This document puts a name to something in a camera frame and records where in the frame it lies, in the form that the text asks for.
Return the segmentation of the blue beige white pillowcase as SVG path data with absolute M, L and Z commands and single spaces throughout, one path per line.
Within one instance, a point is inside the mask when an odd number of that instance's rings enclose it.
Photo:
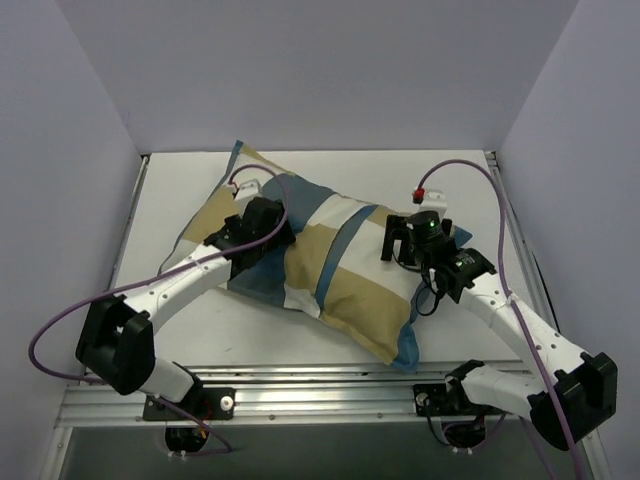
M 428 294 L 417 274 L 381 259 L 392 210 L 314 184 L 243 142 L 234 145 L 225 173 L 159 270 L 174 267 L 218 231 L 237 211 L 226 184 L 250 179 L 261 183 L 265 197 L 289 200 L 288 221 L 296 241 L 267 254 L 226 283 L 226 289 L 301 311 L 343 332 L 384 364 L 415 372 L 420 361 L 415 303 Z

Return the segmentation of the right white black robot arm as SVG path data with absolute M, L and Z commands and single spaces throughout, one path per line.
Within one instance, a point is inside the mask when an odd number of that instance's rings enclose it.
M 460 248 L 452 223 L 433 210 L 390 215 L 381 258 L 422 277 L 438 299 L 449 297 L 478 317 L 529 368 L 527 375 L 469 360 L 445 377 L 444 400 L 455 412 L 490 407 L 529 420 L 566 451 L 616 412 L 618 368 L 563 337 L 503 285 L 479 251 Z

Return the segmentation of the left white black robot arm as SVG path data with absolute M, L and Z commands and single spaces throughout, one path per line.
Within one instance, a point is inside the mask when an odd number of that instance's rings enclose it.
M 156 355 L 154 336 L 174 315 L 206 291 L 256 266 L 295 235 L 280 200 L 249 200 L 243 213 L 225 219 L 220 230 L 150 284 L 91 303 L 75 356 L 121 395 L 141 391 L 164 399 L 179 419 L 202 405 L 197 378 Z

